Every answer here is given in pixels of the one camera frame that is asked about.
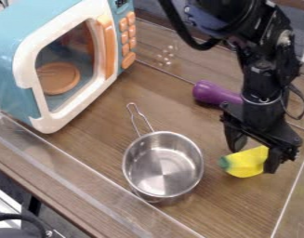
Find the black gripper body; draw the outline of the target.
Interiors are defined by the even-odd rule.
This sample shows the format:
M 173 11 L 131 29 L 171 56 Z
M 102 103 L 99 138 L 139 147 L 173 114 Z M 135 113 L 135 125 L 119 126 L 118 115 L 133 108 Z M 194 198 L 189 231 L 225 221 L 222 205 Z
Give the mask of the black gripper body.
M 297 159 L 302 138 L 286 121 L 289 96 L 290 93 L 285 92 L 270 101 L 245 99 L 242 104 L 224 102 L 222 122 L 238 126 L 249 138 L 269 148 L 293 148 Z

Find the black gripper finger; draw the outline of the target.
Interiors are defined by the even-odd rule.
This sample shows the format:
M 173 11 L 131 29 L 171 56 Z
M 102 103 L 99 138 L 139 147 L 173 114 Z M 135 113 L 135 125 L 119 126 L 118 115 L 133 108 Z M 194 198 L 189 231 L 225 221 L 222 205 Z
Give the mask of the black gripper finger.
M 264 172 L 276 174 L 278 167 L 288 161 L 296 159 L 296 150 L 293 148 L 274 147 L 269 149 L 268 159 L 264 163 Z
M 225 123 L 225 136 L 230 151 L 240 152 L 248 144 L 248 135 L 242 129 L 230 123 Z

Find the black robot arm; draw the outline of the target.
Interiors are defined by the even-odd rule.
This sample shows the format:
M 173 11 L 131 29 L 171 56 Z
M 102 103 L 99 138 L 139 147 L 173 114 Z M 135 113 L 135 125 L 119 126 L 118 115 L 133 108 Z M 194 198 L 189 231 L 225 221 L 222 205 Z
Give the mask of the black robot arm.
M 270 0 L 189 0 L 185 12 L 206 34 L 236 47 L 242 102 L 222 104 L 226 140 L 233 152 L 249 139 L 262 143 L 269 148 L 264 171 L 273 174 L 282 163 L 296 160 L 302 146 L 286 122 L 301 67 L 292 21 Z

